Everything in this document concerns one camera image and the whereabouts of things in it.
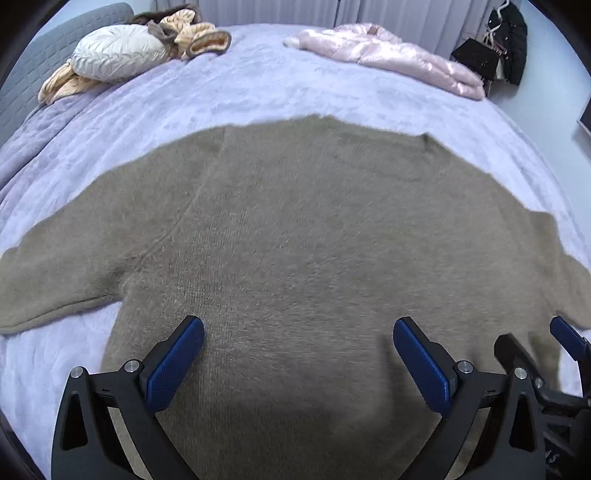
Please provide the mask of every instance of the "pink puffer jacket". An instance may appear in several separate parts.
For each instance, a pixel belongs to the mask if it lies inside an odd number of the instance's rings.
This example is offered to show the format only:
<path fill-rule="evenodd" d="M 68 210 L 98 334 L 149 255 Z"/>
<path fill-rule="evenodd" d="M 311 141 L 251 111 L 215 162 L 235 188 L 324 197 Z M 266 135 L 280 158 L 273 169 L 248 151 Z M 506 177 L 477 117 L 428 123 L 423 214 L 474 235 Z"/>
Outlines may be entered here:
<path fill-rule="evenodd" d="M 306 29 L 286 38 L 284 44 L 333 60 L 392 70 L 474 100 L 485 96 L 480 77 L 461 63 L 404 43 L 378 25 L 349 24 L 321 32 Z"/>

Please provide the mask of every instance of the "hanging clothes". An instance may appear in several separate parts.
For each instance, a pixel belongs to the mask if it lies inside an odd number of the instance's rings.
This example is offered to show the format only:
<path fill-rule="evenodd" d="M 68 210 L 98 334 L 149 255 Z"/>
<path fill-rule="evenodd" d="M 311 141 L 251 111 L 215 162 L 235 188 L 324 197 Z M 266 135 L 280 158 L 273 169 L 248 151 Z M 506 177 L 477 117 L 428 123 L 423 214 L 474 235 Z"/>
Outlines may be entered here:
<path fill-rule="evenodd" d="M 508 82 L 514 85 L 521 83 L 527 57 L 527 25 L 519 9 L 509 3 L 501 10 L 502 20 L 494 9 L 488 20 L 488 27 L 494 32 L 495 42 L 506 50 L 501 56 L 503 71 Z"/>

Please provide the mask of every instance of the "wall-mounted tv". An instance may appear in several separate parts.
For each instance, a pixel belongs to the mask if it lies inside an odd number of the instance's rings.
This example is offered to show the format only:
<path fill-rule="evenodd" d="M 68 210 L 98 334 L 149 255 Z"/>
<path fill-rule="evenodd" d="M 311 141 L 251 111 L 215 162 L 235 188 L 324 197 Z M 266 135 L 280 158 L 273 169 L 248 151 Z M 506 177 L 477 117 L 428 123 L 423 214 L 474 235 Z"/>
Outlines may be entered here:
<path fill-rule="evenodd" d="M 579 120 L 579 125 L 591 135 L 591 101 L 583 112 L 583 116 L 581 117 L 581 120 Z"/>

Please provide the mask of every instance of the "white wall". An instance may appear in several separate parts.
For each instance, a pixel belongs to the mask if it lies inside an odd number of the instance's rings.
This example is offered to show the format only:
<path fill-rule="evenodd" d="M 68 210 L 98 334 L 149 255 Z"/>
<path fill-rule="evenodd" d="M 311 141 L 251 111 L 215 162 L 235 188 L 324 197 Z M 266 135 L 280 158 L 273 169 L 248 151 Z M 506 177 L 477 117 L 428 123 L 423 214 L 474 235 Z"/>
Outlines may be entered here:
<path fill-rule="evenodd" d="M 591 247 L 591 138 L 577 120 L 591 96 L 591 77 L 554 24 L 531 3 L 525 73 L 519 87 L 493 85 L 492 101 L 545 156 Z"/>
<path fill-rule="evenodd" d="M 150 0 L 121 0 L 134 9 L 134 13 L 145 12 L 150 10 Z M 104 7 L 105 5 L 117 4 L 118 0 L 70 0 L 65 4 L 58 13 L 56 13 L 49 22 L 41 27 L 35 37 L 43 35 L 52 28 L 64 23 L 66 20 L 77 17 L 85 12 L 94 10 L 95 8 Z"/>

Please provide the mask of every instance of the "decorative pillow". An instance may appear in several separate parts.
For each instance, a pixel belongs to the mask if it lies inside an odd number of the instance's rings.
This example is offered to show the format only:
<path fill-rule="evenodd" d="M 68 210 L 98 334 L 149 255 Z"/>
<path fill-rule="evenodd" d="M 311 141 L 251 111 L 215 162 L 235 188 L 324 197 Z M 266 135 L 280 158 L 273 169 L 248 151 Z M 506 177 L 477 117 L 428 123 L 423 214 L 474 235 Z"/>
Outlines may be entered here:
<path fill-rule="evenodd" d="M 72 69 L 88 79 L 117 82 L 167 59 L 168 48 L 145 25 L 111 25 L 80 40 L 72 54 Z"/>

